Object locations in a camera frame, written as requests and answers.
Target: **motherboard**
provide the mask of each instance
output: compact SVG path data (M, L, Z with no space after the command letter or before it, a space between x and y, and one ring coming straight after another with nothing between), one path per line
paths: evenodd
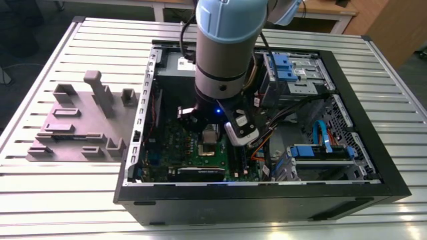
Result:
M202 178L212 176L220 182L257 181L258 167L249 168L257 163L249 162L246 147L232 146L226 135L216 128L216 124L209 124L202 133L196 134L185 131L177 120L167 119L159 136L159 150L155 147L145 150L145 181L178 182L175 176L181 170L188 171L188 175L197 172L197 176L200 171L206 171Z

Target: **aluminum table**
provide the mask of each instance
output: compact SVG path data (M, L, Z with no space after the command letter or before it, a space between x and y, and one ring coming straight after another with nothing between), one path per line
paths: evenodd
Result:
M139 89L151 40L179 35L174 23L74 19L0 137L1 238L425 239L427 113L376 46L358 36L264 30L272 47L333 52L412 192L398 202L337 221L142 227L111 203L118 163L27 162L57 83L89 91L83 72L98 70L111 92ZM183 40L194 39L192 26Z

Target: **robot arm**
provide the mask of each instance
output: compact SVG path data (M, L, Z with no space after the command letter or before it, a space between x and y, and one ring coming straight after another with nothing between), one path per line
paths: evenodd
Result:
M198 110L220 106L232 145L258 136L241 96L253 46L268 21L286 25L301 0L200 0L196 6L194 88Z

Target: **gray pegboard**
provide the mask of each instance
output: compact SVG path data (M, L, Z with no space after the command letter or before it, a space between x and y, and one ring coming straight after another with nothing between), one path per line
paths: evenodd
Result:
M137 105L129 103L137 101L138 93L131 89L123 89L122 93L110 93L105 101L110 103L113 116L106 118L93 92L77 92L70 85L61 84L55 89L54 92L69 94L61 96L61 99L65 99L59 100L61 104L57 101L53 104L39 129L41 134L35 136L27 150L26 160L118 162L121 153L129 146L137 109Z

